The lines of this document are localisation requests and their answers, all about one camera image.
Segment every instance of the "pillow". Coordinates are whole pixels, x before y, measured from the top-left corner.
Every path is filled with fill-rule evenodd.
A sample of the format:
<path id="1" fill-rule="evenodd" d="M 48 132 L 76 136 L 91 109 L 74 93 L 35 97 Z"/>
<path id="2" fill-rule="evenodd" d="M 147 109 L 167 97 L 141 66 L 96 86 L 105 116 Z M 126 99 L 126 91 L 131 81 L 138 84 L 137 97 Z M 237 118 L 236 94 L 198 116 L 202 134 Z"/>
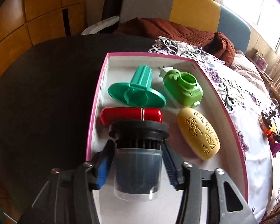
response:
<path id="1" fill-rule="evenodd" d="M 247 57 L 245 57 L 243 52 L 240 50 L 236 51 L 230 68 L 244 76 L 249 82 L 262 90 L 270 98 L 269 92 L 267 91 L 263 79 L 257 71 L 255 65 L 249 61 Z"/>

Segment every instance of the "white tray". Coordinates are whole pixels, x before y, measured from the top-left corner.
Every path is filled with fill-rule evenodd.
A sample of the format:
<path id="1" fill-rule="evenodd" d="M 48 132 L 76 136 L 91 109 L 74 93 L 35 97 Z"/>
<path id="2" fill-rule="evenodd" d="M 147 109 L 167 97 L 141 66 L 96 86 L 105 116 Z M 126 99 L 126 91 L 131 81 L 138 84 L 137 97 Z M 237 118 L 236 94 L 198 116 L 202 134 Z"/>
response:
<path id="1" fill-rule="evenodd" d="M 108 139 L 108 128 L 99 121 L 99 114 L 105 107 L 127 107 L 112 99 L 107 89 L 116 82 L 130 82 L 138 65 L 148 65 L 153 72 L 152 88 L 166 98 L 166 106 L 161 109 L 163 122 L 170 128 L 169 142 L 184 159 L 206 170 L 223 168 L 235 182 L 240 192 L 248 201 L 248 181 L 241 145 L 231 118 L 214 89 L 208 76 L 193 60 L 160 54 L 141 52 L 108 53 L 99 76 L 87 140 L 86 160 L 103 149 Z M 163 89 L 163 79 L 159 77 L 159 67 L 172 66 L 179 71 L 193 74 L 203 89 L 201 104 L 196 108 L 214 127 L 221 145 L 219 152 L 209 161 L 202 161 L 183 139 L 178 128 L 176 116 L 180 109 L 170 101 Z M 161 188 L 158 198 L 144 203 L 128 202 L 114 196 L 114 171 L 111 168 L 106 184 L 100 191 L 95 191 L 96 207 L 103 224 L 115 223 L 175 223 L 181 201 L 181 191 L 175 191 L 170 185 L 164 165 L 161 172 Z M 201 222 L 206 221 L 207 193 L 203 190 Z"/>

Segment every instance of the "floral tablecloth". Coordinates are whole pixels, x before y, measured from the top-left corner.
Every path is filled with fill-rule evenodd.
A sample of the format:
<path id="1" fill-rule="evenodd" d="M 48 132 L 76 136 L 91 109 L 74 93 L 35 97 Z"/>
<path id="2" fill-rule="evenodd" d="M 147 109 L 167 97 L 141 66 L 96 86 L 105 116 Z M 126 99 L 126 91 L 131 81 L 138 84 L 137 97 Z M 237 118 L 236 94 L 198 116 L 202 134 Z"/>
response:
<path id="1" fill-rule="evenodd" d="M 276 106 L 245 77 L 202 48 L 159 36 L 149 52 L 193 59 L 211 79 L 237 130 L 248 175 L 248 205 L 260 222 L 280 200 L 280 152 L 271 154 L 258 121 L 262 111 L 269 115 L 275 110 L 272 122 L 280 133 Z"/>

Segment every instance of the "green plug-in device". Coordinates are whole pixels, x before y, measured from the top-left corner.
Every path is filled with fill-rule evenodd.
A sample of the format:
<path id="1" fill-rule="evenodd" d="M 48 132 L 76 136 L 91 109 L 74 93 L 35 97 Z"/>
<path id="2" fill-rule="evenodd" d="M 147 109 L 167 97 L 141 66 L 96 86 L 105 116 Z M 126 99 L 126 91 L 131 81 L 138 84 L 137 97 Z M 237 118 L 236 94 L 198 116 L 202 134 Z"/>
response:
<path id="1" fill-rule="evenodd" d="M 165 92 L 177 107 L 195 108 L 200 104 L 203 95 L 202 87 L 192 74 L 180 72 L 173 67 L 158 69 L 160 77 L 163 78 Z"/>
<path id="2" fill-rule="evenodd" d="M 151 88 L 152 76 L 149 66 L 138 66 L 130 83 L 114 83 L 108 88 L 108 93 L 125 105 L 162 108 L 166 105 L 166 99 L 161 93 Z"/>

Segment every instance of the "headboard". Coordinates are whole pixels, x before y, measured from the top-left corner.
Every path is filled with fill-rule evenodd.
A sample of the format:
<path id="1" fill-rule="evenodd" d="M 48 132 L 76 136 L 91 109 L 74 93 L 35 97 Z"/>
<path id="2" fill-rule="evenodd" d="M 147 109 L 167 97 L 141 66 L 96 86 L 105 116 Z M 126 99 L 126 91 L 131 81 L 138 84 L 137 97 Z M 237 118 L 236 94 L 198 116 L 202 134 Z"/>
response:
<path id="1" fill-rule="evenodd" d="M 123 0 L 120 23 L 133 18 L 162 18 L 204 31 L 220 31 L 246 52 L 250 27 L 235 13 L 213 0 Z"/>

